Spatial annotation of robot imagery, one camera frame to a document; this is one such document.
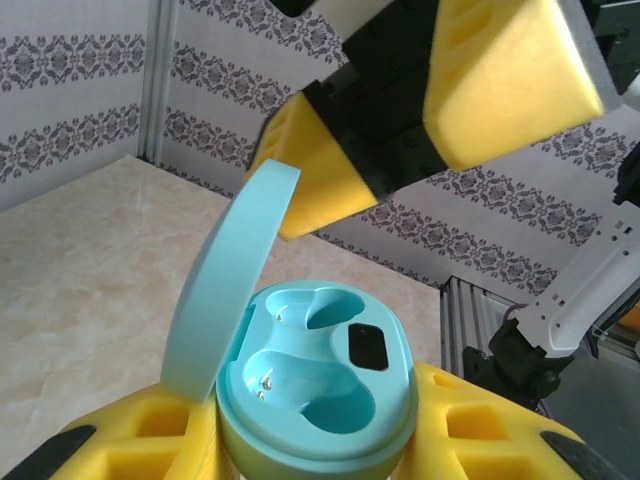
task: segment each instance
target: marble surface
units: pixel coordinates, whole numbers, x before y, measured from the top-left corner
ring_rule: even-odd
[[[126,157],[0,214],[0,475],[73,419],[159,379],[183,282],[227,199]],[[258,287],[344,282],[440,361],[438,291],[307,236],[277,241]]]

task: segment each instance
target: robotic arm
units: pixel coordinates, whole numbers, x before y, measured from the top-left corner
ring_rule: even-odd
[[[247,176],[266,158],[302,170],[285,239],[604,115],[640,71],[637,0],[271,2],[289,16],[314,4],[349,60],[265,123]],[[599,230],[496,333],[493,355],[465,350],[468,380],[535,408],[585,332],[637,283],[639,153]]]

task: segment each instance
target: turquoise charging case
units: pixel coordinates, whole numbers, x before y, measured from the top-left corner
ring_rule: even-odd
[[[161,383],[198,403],[215,388],[225,445],[248,480],[386,479],[418,406],[397,317],[323,280],[253,294],[298,176],[265,162],[212,229],[176,308]]]

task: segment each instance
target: patterned wall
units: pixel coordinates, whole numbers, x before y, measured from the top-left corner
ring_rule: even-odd
[[[148,9],[0,2],[0,210],[136,152]]]
[[[292,20],[264,0],[180,0],[162,166],[232,196],[265,116],[344,61],[316,13]],[[419,281],[457,275],[528,301],[589,237],[639,138],[640,115],[622,108],[412,185],[318,235]]]

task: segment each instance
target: yellow foam block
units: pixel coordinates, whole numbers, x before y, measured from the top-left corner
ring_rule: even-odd
[[[280,236],[291,240],[377,204],[377,200],[303,93],[265,128],[248,180],[267,159],[301,170]]]
[[[571,430],[439,368],[416,363],[415,433],[393,480],[579,480],[540,437]]]
[[[579,2],[439,2],[423,121],[463,170],[617,105]]]
[[[53,480],[238,480],[215,398],[197,405],[153,385],[75,420],[96,432]]]

